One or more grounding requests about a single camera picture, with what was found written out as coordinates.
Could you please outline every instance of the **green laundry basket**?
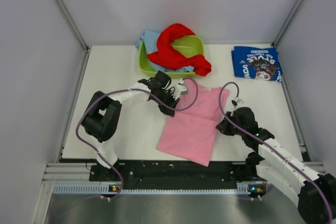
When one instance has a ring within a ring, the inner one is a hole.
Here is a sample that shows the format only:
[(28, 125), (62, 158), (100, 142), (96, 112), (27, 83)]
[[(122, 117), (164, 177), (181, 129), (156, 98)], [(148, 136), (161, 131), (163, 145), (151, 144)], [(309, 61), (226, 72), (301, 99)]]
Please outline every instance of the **green laundry basket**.
[[(172, 43), (174, 49), (179, 51), (185, 57), (190, 58), (194, 55), (204, 55), (204, 45), (202, 40), (195, 35), (187, 35), (182, 38), (174, 40)], [(147, 58), (146, 48), (144, 42), (140, 46), (139, 50), (139, 67), (142, 72), (147, 74), (150, 77), (154, 77), (156, 72), (150, 64), (149, 59)], [(175, 79), (185, 78), (185, 77), (194, 77), (196, 74), (194, 72), (166, 72), (168, 76)]]

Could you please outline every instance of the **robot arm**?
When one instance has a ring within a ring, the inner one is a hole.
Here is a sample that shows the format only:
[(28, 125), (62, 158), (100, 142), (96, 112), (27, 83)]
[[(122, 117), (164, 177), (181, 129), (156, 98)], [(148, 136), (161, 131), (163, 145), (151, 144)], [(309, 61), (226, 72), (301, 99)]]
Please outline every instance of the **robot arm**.
[[(321, 175), (307, 167), (301, 161), (285, 150), (275, 137), (266, 129), (260, 128), (255, 120), (254, 113), (240, 99), (232, 101), (235, 107), (233, 112), (226, 116), (244, 130), (257, 136), (266, 144), (261, 144), (255, 139), (235, 128), (225, 118), (216, 127), (225, 135), (240, 135), (245, 144), (254, 150), (246, 159), (246, 172), (251, 177), (260, 177), (277, 187), (298, 208), (301, 217), (309, 224), (323, 224), (328, 221), (325, 204), (317, 189), (298, 173), (289, 162), (304, 172), (326, 196), (332, 210), (333, 218), (336, 217), (336, 179), (330, 175)], [(284, 158), (280, 158), (269, 147), (273, 147)]]
[[(187, 94), (188, 89), (182, 79), (176, 86), (168, 89), (170, 84), (171, 78), (159, 71), (154, 78), (150, 78), (149, 80), (142, 79), (130, 86), (128, 88), (129, 92), (119, 92), (103, 98), (84, 118), (81, 125), (85, 128), (86, 133), (90, 135), (99, 153), (110, 164), (114, 164), (118, 160), (113, 144), (109, 139), (112, 138), (117, 130), (121, 108), (128, 108), (139, 102), (150, 100), (150, 93), (165, 105), (175, 108), (180, 100), (180, 96)], [(96, 92), (88, 107), (103, 95), (105, 94), (101, 91)], [(173, 110), (166, 108), (160, 103), (159, 109), (163, 114), (169, 116), (175, 115)], [(97, 157), (97, 161), (104, 167), (110, 168), (99, 156)]]

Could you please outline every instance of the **white table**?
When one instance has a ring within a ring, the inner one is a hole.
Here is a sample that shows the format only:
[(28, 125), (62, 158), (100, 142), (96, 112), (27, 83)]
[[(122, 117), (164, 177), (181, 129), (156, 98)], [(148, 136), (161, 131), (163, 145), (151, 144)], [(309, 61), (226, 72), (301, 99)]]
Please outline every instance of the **white table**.
[[(282, 85), (277, 82), (235, 78), (231, 61), (234, 45), (205, 45), (205, 57), (212, 64), (206, 77), (196, 77), (204, 86), (218, 87), (228, 81), (240, 86), (240, 98), (249, 106), (260, 127), (274, 134), (280, 144), (292, 155), (302, 160), (297, 137), (287, 107)], [(259, 48), (269, 45), (247, 45)], [(138, 66), (138, 52), (134, 46), (93, 46), (79, 92), (74, 116), (67, 136), (63, 158), (96, 158), (95, 152), (75, 136), (76, 125), (92, 95), (101, 90), (125, 89), (138, 80), (148, 78)], [(227, 100), (225, 111), (232, 110), (230, 99), (236, 94), (234, 86)], [(184, 160), (156, 150), (167, 116), (154, 101), (143, 102), (122, 109), (118, 129), (112, 140), (120, 159)], [(83, 127), (80, 135), (90, 140)], [(212, 161), (244, 161), (252, 150), (239, 136), (224, 136), (218, 132)]]

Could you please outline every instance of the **red cloth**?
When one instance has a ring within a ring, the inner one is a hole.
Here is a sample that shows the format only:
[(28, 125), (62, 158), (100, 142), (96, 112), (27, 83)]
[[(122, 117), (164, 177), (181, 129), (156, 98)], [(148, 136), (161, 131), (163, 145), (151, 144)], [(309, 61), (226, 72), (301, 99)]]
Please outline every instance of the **red cloth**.
[(190, 58), (186, 58), (171, 46), (171, 43), (175, 39), (185, 35), (195, 34), (182, 24), (173, 24), (167, 27), (157, 39), (156, 46), (158, 51), (148, 54), (148, 59), (155, 64), (172, 70), (193, 66), (196, 74), (206, 76), (211, 72), (211, 64), (203, 55), (194, 55)]

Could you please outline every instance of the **blue t-shirt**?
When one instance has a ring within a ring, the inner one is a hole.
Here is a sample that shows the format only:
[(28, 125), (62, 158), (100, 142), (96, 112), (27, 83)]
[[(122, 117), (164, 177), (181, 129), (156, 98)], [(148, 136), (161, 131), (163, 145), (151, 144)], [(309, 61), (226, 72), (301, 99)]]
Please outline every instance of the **blue t-shirt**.
[(231, 54), (236, 77), (281, 82), (282, 68), (276, 48), (238, 46)]

